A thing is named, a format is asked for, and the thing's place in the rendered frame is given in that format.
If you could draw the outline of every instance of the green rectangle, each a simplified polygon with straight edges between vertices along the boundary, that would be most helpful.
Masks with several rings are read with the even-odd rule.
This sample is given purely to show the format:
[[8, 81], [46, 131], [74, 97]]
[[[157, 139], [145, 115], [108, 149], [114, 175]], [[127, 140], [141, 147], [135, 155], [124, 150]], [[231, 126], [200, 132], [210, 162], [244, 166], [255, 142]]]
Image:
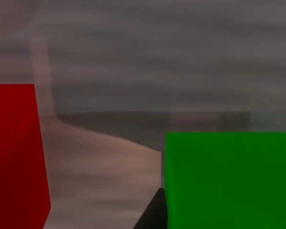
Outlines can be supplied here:
[[286, 133], [167, 133], [169, 229], [286, 229]]

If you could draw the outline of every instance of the green box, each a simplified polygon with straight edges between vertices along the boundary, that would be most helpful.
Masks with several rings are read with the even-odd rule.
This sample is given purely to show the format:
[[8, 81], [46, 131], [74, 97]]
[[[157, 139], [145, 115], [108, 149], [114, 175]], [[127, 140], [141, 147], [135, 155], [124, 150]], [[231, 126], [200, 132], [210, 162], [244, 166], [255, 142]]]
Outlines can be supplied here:
[[169, 229], [286, 229], [286, 133], [167, 133]]

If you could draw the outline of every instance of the red surface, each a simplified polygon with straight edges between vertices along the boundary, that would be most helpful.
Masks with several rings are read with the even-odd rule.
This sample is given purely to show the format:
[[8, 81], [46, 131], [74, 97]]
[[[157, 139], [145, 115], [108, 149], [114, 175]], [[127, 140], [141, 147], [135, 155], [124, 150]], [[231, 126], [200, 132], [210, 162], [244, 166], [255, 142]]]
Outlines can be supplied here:
[[0, 84], [0, 229], [42, 229], [50, 211], [33, 84]]

